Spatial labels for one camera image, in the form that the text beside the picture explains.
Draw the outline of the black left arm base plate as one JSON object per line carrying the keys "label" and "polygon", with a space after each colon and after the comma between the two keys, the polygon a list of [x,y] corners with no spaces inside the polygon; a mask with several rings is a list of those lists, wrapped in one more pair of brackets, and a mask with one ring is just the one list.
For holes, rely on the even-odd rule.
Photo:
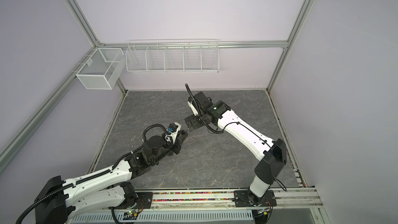
{"label": "black left arm base plate", "polygon": [[149,209],[151,208],[153,192],[143,191],[124,195],[123,202],[115,209]]}

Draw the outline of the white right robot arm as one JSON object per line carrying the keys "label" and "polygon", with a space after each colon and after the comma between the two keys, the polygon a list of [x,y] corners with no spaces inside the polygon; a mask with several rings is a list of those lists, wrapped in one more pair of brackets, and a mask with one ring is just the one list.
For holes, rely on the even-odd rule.
{"label": "white right robot arm", "polygon": [[240,200],[249,206],[259,206],[266,200],[270,186],[278,181],[277,176],[287,164],[287,146],[281,140],[273,140],[246,123],[225,102],[213,103],[202,91],[193,94],[185,84],[189,94],[188,105],[193,115],[185,122],[189,130],[203,126],[210,133],[232,135],[240,141],[259,161],[255,167],[255,177],[250,184],[246,196]]}

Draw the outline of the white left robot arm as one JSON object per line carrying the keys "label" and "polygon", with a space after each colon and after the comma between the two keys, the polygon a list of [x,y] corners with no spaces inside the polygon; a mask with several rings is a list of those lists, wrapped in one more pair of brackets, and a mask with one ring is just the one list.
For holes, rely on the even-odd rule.
{"label": "white left robot arm", "polygon": [[131,180],[158,165],[166,156],[179,154],[188,134],[177,122],[169,127],[153,124],[143,131],[142,145],[104,169],[81,177],[47,181],[34,203],[16,220],[35,212],[37,224],[65,224],[76,216],[101,208],[134,207],[140,201]]}

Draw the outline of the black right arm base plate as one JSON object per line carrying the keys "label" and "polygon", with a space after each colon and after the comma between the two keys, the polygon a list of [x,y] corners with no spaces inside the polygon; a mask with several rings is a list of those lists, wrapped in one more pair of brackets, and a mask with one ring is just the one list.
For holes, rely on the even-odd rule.
{"label": "black right arm base plate", "polygon": [[274,192],[267,190],[262,197],[257,197],[249,189],[235,190],[233,201],[236,207],[275,207]]}

